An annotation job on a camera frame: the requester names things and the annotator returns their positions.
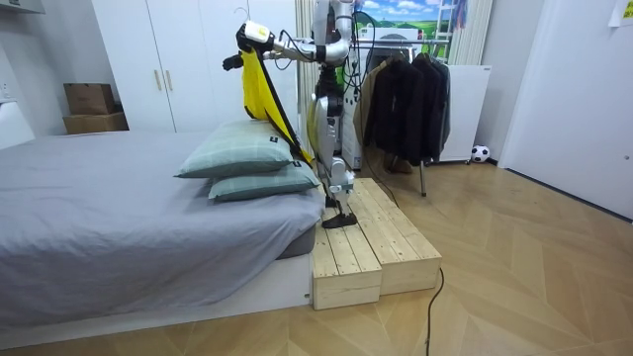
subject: clothing rack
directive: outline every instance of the clothing rack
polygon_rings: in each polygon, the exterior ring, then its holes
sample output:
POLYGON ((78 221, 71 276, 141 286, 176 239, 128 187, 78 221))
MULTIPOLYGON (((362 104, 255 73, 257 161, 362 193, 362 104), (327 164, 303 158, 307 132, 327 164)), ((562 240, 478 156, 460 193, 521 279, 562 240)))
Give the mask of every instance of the clothing rack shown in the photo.
MULTIPOLYGON (((352 45, 362 49, 407 49, 409 58, 413 60, 414 48, 412 45, 434 45, 434 55, 437 55, 440 45, 449 45, 447 40, 407 40, 407 39, 356 39, 352 45)), ((426 197, 426 180, 424 179, 424 162, 419 165, 419 181, 422 197, 426 197)))

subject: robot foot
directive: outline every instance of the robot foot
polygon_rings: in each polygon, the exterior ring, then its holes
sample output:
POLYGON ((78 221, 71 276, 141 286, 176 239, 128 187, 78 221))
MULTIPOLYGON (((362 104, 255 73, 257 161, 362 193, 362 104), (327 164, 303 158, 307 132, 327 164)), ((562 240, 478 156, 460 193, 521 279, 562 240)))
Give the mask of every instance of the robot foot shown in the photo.
POLYGON ((336 200, 330 198, 329 196, 325 196, 325 207, 326 208, 336 208, 338 207, 338 205, 336 205, 336 200))
POLYGON ((353 225, 357 223, 358 223, 358 220, 356 219, 356 216, 354 215, 354 213, 351 213, 348 216, 339 213, 336 217, 322 222, 321 226, 323 226, 323 228, 338 228, 338 227, 344 227, 344 226, 353 225))

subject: robot leg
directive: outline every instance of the robot leg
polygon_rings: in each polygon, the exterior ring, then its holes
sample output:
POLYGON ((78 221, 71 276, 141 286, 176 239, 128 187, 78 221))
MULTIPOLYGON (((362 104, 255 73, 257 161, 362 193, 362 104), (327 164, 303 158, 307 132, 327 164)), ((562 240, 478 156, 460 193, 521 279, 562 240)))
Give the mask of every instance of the robot leg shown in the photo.
POLYGON ((313 96, 313 100, 314 110, 308 125, 311 143, 316 149, 318 176, 325 178, 323 183, 326 182, 326 205, 331 206, 335 201, 340 211, 336 217, 323 222, 322 226, 337 228, 356 224, 356 216, 347 205, 349 194, 354 186, 354 174, 346 170, 345 161, 342 158, 334 157, 338 120, 327 114, 327 97, 317 99, 313 96))

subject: yellow bag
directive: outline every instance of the yellow bag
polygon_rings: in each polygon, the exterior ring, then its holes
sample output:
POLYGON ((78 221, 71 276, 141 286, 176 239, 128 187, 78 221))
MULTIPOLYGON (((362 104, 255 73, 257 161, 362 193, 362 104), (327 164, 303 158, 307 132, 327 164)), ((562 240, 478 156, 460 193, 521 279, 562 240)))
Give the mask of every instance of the yellow bag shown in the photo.
POLYGON ((300 155, 306 163, 311 163, 313 159, 301 148, 268 76, 263 59, 256 50, 250 53, 242 51, 241 58, 244 62, 242 84, 246 113, 252 119, 269 121, 290 145, 293 153, 300 155))

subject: cardboard box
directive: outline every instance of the cardboard box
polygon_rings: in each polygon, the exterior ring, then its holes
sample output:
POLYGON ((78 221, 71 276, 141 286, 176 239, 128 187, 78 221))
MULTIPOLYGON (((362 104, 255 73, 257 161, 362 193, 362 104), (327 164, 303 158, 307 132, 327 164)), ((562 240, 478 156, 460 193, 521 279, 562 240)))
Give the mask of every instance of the cardboard box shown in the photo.
POLYGON ((115 112, 110 84, 66 83, 63 85, 72 115, 105 115, 115 112))
POLYGON ((127 131, 128 121, 124 113, 108 115, 71 115, 63 118, 68 134, 89 134, 127 131))

